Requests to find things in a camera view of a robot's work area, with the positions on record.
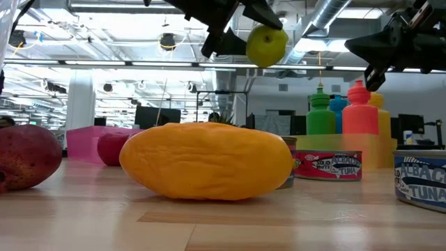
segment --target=green bottle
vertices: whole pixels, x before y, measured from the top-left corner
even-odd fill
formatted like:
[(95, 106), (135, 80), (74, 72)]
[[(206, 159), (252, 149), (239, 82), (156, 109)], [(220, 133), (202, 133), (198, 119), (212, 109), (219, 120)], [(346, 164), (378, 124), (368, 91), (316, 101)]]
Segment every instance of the green bottle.
[(307, 114), (307, 135), (336, 134), (336, 114), (328, 109), (330, 96), (323, 92), (322, 83), (310, 103), (313, 110)]

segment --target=table surface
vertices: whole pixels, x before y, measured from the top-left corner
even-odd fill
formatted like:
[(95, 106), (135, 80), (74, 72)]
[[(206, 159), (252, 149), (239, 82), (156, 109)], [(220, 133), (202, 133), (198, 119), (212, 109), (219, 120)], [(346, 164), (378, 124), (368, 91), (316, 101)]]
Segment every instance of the table surface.
[(119, 167), (66, 160), (38, 187), (0, 195), (0, 250), (445, 250), (446, 215), (393, 189), (388, 170), (296, 179), (246, 201), (172, 200)]

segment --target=red bottle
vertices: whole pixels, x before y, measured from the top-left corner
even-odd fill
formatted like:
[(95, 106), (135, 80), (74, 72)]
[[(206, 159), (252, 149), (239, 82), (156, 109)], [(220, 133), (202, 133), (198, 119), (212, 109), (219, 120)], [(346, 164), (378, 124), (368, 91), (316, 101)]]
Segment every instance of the red bottle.
[(370, 92), (365, 89), (362, 80), (348, 90), (351, 105), (342, 112), (342, 133), (368, 133), (378, 135), (378, 108), (369, 105)]

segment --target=red fruit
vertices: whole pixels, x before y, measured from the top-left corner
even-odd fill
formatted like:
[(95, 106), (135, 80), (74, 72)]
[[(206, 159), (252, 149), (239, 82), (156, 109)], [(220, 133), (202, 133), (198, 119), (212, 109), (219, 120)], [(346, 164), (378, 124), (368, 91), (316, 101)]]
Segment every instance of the red fruit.
[(129, 136), (129, 134), (109, 132), (99, 137), (98, 155), (107, 166), (121, 166), (119, 153)]
[(32, 188), (61, 165), (62, 146), (36, 125), (0, 129), (0, 192)]

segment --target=blue bottle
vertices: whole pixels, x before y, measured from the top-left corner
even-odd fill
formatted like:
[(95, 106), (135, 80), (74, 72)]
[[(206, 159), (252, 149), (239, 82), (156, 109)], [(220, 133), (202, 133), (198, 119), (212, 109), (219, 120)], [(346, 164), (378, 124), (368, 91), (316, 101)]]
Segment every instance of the blue bottle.
[(342, 134), (342, 110), (347, 106), (347, 100), (343, 100), (340, 95), (336, 95), (330, 102), (330, 110), (336, 114), (336, 133)]

